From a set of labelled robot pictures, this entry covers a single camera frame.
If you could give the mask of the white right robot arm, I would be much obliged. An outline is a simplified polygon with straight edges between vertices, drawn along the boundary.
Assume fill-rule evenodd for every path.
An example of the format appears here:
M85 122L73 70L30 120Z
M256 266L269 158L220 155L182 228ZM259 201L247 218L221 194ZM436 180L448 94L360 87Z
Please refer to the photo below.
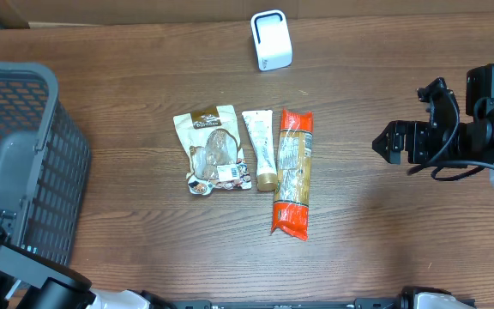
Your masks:
M442 180L443 169L457 169L447 177L458 181L487 170L494 189L494 64L467 72L466 107L472 122L461 122L462 110L453 90L438 77L417 91L426 105L426 122L395 120L372 142L372 148L389 164L398 164L406 152L413 175L426 168L431 177Z

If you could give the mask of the white tube with gold cap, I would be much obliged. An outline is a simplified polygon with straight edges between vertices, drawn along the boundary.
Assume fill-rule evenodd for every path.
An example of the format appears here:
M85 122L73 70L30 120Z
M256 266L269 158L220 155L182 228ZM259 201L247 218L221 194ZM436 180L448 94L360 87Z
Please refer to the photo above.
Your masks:
M243 111L242 116L256 155L256 184L259 191L274 191L278 183L274 158L273 112Z

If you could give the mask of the orange pasta package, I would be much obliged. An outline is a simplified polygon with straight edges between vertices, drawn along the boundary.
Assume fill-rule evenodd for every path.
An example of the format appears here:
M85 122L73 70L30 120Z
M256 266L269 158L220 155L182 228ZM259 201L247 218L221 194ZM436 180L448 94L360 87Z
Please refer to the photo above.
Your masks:
M282 111L271 230L308 239L313 113Z

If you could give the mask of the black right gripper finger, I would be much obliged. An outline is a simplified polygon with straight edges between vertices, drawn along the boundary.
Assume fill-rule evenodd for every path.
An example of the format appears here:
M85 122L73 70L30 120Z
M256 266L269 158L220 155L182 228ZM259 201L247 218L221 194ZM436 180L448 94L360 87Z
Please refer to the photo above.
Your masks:
M392 121L383 132L372 142L374 150L403 150L405 135L407 133L406 121Z
M401 164L401 152L394 151L390 149L378 150L378 154L380 154L384 160L386 160L389 164L400 165Z

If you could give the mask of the brown snack pouch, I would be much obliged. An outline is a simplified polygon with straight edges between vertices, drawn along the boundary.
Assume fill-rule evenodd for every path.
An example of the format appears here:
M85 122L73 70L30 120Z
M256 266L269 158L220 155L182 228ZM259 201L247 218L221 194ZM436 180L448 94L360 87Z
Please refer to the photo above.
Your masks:
M187 185L194 195L214 190L249 190L252 180L244 158L234 106L211 106L173 118L189 158Z

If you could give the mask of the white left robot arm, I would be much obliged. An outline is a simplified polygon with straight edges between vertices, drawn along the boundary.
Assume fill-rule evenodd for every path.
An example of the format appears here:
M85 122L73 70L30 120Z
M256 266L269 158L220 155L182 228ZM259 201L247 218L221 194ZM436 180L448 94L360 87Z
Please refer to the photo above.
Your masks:
M85 276L12 245L0 224L0 308L22 284L28 285L19 308L171 308L177 306L147 291L105 292L92 288Z

